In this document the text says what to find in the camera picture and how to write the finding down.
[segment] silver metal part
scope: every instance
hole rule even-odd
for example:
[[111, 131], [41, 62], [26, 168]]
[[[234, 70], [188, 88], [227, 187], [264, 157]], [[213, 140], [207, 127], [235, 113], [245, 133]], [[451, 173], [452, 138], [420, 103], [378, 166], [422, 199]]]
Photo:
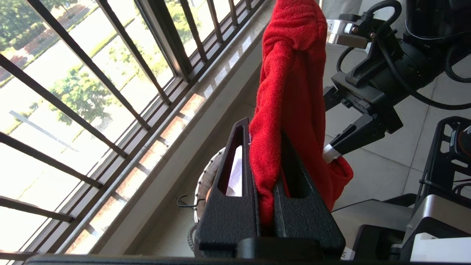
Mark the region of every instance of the silver metal part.
[[471, 209], [439, 197], [435, 194], [427, 196], [419, 206], [407, 225], [406, 235], [402, 244], [414, 233], [424, 218], [433, 218], [444, 224], [471, 234]]
[[326, 145], [322, 151], [322, 158], [328, 164], [341, 156], [342, 154], [335, 150], [330, 144]]
[[362, 225], [405, 231], [412, 216], [412, 209], [377, 200], [367, 200], [333, 211], [332, 216], [345, 237], [346, 247], [353, 249]]
[[351, 21], [340, 19], [327, 19], [327, 43], [348, 47], [366, 48], [368, 40], [350, 32], [357, 26]]

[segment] window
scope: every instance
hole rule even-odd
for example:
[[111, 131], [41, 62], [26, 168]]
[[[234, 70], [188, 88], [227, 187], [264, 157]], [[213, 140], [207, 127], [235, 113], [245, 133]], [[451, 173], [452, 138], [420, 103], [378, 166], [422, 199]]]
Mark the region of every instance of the window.
[[0, 264], [93, 249], [261, 3], [0, 0]]

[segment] black metal frame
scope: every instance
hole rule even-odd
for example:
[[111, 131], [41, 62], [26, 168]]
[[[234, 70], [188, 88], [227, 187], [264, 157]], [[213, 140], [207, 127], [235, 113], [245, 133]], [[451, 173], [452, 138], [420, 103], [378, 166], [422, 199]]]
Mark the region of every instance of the black metal frame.
[[[120, 176], [122, 175], [122, 172], [129, 167], [130, 163], [132, 163], [134, 159], [136, 159], [138, 153], [149, 141], [151, 136], [154, 135], [157, 130], [161, 130], [162, 127], [166, 126], [168, 115], [177, 107], [178, 103], [184, 98], [186, 93], [215, 61], [227, 44], [249, 20], [258, 7], [260, 7], [262, 2], [263, 0], [246, 0], [240, 1], [236, 6], [234, 6], [231, 4], [233, 1], [229, 0], [231, 12], [221, 21], [221, 23], [218, 23], [217, 17], [215, 16], [216, 13], [213, 0], [208, 0], [210, 12], [214, 14], [213, 22], [216, 21], [217, 25], [215, 24], [215, 30], [202, 41], [199, 38], [198, 30], [187, 0], [180, 0], [191, 33], [197, 45], [196, 51], [191, 56], [187, 56], [164, 1], [135, 0], [143, 19], [146, 21], [149, 30], [157, 42], [157, 45], [161, 49], [162, 54], [167, 59], [169, 66], [175, 74], [175, 78], [173, 80], [167, 83], [164, 87], [161, 87], [156, 80], [153, 80], [155, 76], [151, 71], [149, 71], [148, 65], [139, 54], [136, 45], [126, 33], [123, 25], [117, 19], [116, 14], [108, 5], [107, 0], [98, 0], [98, 5], [102, 8], [108, 20], [119, 36], [123, 39], [139, 66], [143, 69], [147, 77], [159, 92], [159, 94], [150, 101], [145, 110], [140, 114], [133, 113], [136, 121], [127, 128], [120, 137], [120, 140], [115, 143], [109, 141], [102, 133], [96, 130], [44, 87], [38, 84], [24, 71], [15, 66], [4, 56], [0, 55], [0, 66], [4, 67], [13, 76], [28, 85], [44, 99], [64, 112], [114, 151], [109, 150], [107, 152], [107, 157], [102, 164], [97, 164], [87, 173], [87, 175], [82, 175], [78, 172], [74, 173], [73, 169], [51, 157], [45, 156], [38, 150], [24, 145], [9, 136], [2, 136], [2, 139], [8, 139], [10, 143], [14, 141], [19, 142], [21, 145], [16, 148], [19, 151], [48, 163], [59, 170], [83, 180], [84, 182], [87, 181], [87, 184], [77, 186], [75, 194], [72, 196], [70, 201], [65, 202], [61, 209], [57, 209], [55, 212], [52, 212], [60, 214], [61, 216], [67, 216], [67, 218], [71, 217], [73, 220], [65, 220], [65, 217], [63, 219], [59, 219], [58, 216], [56, 216], [57, 218], [54, 218], [48, 215], [52, 220], [47, 220], [43, 224], [44, 228], [42, 228], [41, 231], [38, 231], [38, 236], [31, 238], [31, 243], [22, 247], [24, 252], [0, 251], [0, 258], [12, 259], [14, 257], [14, 260], [17, 260], [17, 262], [14, 263], [16, 265], [20, 264], [21, 261], [26, 260], [35, 253], [54, 253], [61, 249], [62, 251], [64, 251], [64, 249], [66, 250], [68, 246], [73, 243], [76, 236], [78, 236], [78, 234], [74, 234], [74, 232], [81, 231], [80, 229], [86, 229], [86, 225], [85, 227], [82, 227], [81, 224], [84, 223], [84, 221], [89, 221], [90, 216], [93, 217], [94, 209], [101, 208], [107, 200], [107, 198], [105, 198], [105, 196], [108, 196], [107, 194], [113, 194], [113, 192], [109, 193], [109, 191], [112, 189], [114, 184], [119, 185], [121, 183], [120, 181], [124, 179]], [[47, 9], [45, 9], [45, 7], [40, 3], [40, 0], [28, 0], [28, 3], [61, 37], [61, 39], [64, 40], [64, 42], [84, 62], [84, 64], [90, 67], [101, 82], [103, 82], [106, 87], [113, 92], [113, 94], [116, 93], [115, 96], [118, 95], [117, 98], [120, 100], [123, 99], [124, 102], [127, 102], [119, 91], [113, 90], [113, 88], [116, 88], [111, 81], [104, 76], [103, 72], [93, 63], [93, 61], [91, 61], [90, 57], [80, 48], [75, 40], [72, 39], [72, 37], [47, 11]], [[132, 107], [127, 109], [131, 113], [133, 112]], [[32, 211], [38, 211], [35, 206], [28, 206], [33, 207], [31, 208]], [[126, 211], [129, 211], [129, 209], [125, 207], [123, 213]], [[109, 231], [106, 231], [102, 238], [106, 239], [107, 237], [109, 238], [109, 236]], [[99, 248], [100, 246], [95, 246], [93, 251], [96, 252]]]
[[154, 84], [157, 91], [159, 91], [159, 95], [162, 97], [165, 104], [170, 105], [171, 101], [169, 97], [165, 94], [162, 87], [157, 82], [157, 78], [152, 73], [152, 70], [150, 69], [149, 65], [147, 65], [146, 61], [142, 57], [142, 54], [139, 52], [138, 48], [132, 41], [131, 37], [129, 37], [128, 33], [126, 32], [126, 29], [124, 29], [124, 26], [121, 24], [118, 17], [114, 13], [114, 11], [111, 9], [111, 6], [108, 3], [108, 0], [98, 0], [97, 4], [103, 10], [105, 16], [108, 18], [113, 28], [122, 38], [122, 40], [124, 41], [124, 44], [126, 44], [126, 47], [128, 47], [129, 51], [131, 52], [131, 55], [136, 59], [139, 66], [142, 68], [142, 70], [146, 74], [147, 78], [150, 80], [152, 84]]
[[103, 71], [93, 62], [90, 56], [80, 47], [80, 45], [70, 36], [64, 27], [54, 18], [49, 10], [41, 3], [40, 0], [28, 0], [31, 7], [38, 13], [42, 19], [51, 27], [57, 35], [69, 46], [69, 48], [77, 55], [77, 57], [86, 65], [94, 75], [108, 88], [111, 93], [125, 106], [137, 121], [146, 129], [150, 129], [149, 124], [134, 110], [129, 101], [119, 92], [113, 82], [103, 73]]

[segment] metal window grille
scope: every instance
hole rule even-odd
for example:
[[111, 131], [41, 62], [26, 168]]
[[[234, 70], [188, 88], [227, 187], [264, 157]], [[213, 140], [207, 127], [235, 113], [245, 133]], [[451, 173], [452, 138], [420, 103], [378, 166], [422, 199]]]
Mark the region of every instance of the metal window grille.
[[110, 78], [93, 62], [43, 3], [40, 0], [27, 0], [39, 17], [48, 24], [83, 64], [134, 116], [135, 122], [122, 133], [122, 136], [116, 142], [110, 141], [59, 98], [0, 54], [0, 66], [2, 68], [109, 147], [108, 156], [101, 162], [97, 162], [94, 171], [87, 176], [40, 150], [28, 146], [9, 135], [0, 133], [0, 144], [16, 149], [85, 183], [58, 211], [45, 210], [35, 205], [0, 196], [0, 207], [48, 218], [44, 229], [38, 233], [36, 238], [30, 241], [31, 243], [28, 246], [24, 247], [24, 251], [7, 252], [0, 250], [0, 259], [24, 261], [39, 253], [55, 253], [264, 0], [241, 0], [237, 5], [234, 4], [234, 0], [228, 0], [230, 12], [221, 22], [218, 22], [214, 1], [216, 0], [207, 0], [214, 30], [204, 40], [200, 39], [188, 0], [178, 1], [196, 43], [193, 54], [187, 56], [165, 1], [135, 0], [141, 16], [175, 74], [168, 84], [162, 86], [158, 83], [151, 68], [126, 32], [124, 25], [118, 19], [108, 0], [96, 0], [99, 8], [104, 12], [130, 54], [137, 61], [145, 77], [149, 79], [157, 91], [157, 96], [149, 101], [144, 111], [138, 113], [115, 87]]

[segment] floor tile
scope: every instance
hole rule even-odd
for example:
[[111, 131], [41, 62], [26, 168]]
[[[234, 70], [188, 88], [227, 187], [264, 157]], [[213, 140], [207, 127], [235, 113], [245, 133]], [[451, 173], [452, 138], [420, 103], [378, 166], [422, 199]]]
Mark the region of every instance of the floor tile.
[[[465, 58], [464, 60], [471, 61], [471, 58]], [[447, 103], [447, 104], [463, 104], [471, 101], [471, 84], [458, 83], [451, 80], [445, 73], [441, 74], [436, 79], [435, 90], [433, 93], [433, 100]], [[451, 116], [461, 116], [464, 118], [471, 119], [471, 109], [466, 110], [442, 110], [434, 107], [430, 107], [425, 118], [422, 133], [417, 145], [417, 150], [414, 155], [412, 167], [417, 170], [424, 170], [425, 163], [427, 162], [427, 156], [430, 151], [430, 145], [433, 141], [433, 135], [437, 128], [437, 123]]]
[[[339, 47], [328, 47], [324, 75], [324, 85], [331, 84], [329, 78], [335, 73], [335, 63], [339, 56]], [[352, 52], [352, 57], [346, 57], [342, 69], [350, 70], [365, 56], [362, 52]], [[434, 82], [419, 90], [423, 95], [430, 97], [432, 95]], [[372, 144], [364, 147], [364, 149], [375, 154], [394, 160], [398, 163], [410, 166], [414, 158], [414, 152], [420, 138], [422, 125], [425, 120], [428, 106], [418, 100], [409, 97], [395, 106], [395, 109], [401, 118], [404, 127], [396, 131], [394, 134], [386, 134], [386, 136]], [[338, 105], [326, 113], [326, 134], [332, 137], [341, 133], [348, 125], [354, 123], [361, 114], [353, 108], [346, 108]]]
[[334, 209], [367, 199], [386, 200], [402, 195], [409, 173], [407, 166], [363, 149], [345, 158], [353, 168], [354, 177], [345, 186]]
[[[420, 89], [419, 92], [430, 97], [433, 87], [434, 82]], [[429, 106], [413, 97], [408, 97], [394, 108], [404, 126], [393, 134], [386, 133], [383, 139], [365, 146], [364, 149], [410, 166]]]
[[407, 177], [407, 182], [406, 182], [406, 186], [404, 187], [403, 194], [408, 194], [408, 193], [417, 194], [420, 187], [419, 180], [422, 179], [422, 175], [423, 175], [423, 172], [411, 168], [409, 171], [409, 176]]

